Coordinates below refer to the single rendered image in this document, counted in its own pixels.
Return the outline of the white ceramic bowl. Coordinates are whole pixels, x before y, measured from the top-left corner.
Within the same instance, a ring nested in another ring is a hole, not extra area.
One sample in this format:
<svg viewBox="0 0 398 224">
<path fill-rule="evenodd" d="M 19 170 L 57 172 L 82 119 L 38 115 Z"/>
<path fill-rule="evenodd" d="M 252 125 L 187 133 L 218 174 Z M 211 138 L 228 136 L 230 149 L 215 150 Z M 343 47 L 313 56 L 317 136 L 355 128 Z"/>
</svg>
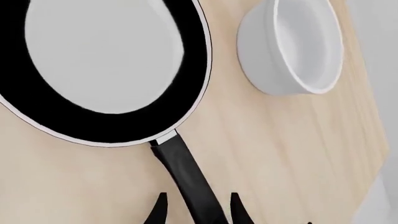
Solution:
<svg viewBox="0 0 398 224">
<path fill-rule="evenodd" d="M 321 95 L 337 83 L 344 46 L 329 0 L 261 0 L 237 34 L 241 68 L 268 95 Z"/>
</svg>

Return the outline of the black frying pan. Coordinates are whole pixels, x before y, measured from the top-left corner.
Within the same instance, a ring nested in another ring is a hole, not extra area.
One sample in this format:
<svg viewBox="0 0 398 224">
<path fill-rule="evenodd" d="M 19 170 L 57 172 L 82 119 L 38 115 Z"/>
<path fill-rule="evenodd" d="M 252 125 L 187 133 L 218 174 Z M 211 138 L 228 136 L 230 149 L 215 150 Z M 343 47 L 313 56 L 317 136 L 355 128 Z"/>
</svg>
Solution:
<svg viewBox="0 0 398 224">
<path fill-rule="evenodd" d="M 219 201 L 176 131 L 196 109 L 210 81 L 211 36 L 198 0 L 165 0 L 184 49 L 176 77 L 165 93 L 139 110 L 117 115 L 77 106 L 55 92 L 40 76 L 25 42 L 31 0 L 0 3 L 0 103 L 33 127 L 74 143 L 126 147 L 149 143 L 167 169 L 195 224 L 228 224 Z"/>
</svg>

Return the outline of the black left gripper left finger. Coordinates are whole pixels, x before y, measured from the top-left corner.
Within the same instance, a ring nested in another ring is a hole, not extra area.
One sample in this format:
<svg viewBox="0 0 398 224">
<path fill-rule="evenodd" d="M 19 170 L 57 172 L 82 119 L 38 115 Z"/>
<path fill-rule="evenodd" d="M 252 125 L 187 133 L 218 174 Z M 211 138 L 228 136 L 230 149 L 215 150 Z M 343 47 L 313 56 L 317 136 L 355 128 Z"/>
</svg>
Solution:
<svg viewBox="0 0 398 224">
<path fill-rule="evenodd" d="M 168 210 L 167 193 L 162 192 L 144 224 L 166 224 Z"/>
</svg>

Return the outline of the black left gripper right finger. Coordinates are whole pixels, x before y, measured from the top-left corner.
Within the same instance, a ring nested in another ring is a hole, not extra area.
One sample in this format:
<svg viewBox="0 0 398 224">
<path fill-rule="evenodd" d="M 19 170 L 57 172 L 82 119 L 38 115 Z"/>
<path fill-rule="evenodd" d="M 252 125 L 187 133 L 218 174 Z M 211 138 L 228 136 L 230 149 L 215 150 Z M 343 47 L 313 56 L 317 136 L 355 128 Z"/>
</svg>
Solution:
<svg viewBox="0 0 398 224">
<path fill-rule="evenodd" d="M 236 192 L 231 193 L 230 210 L 233 224 L 254 224 Z"/>
</svg>

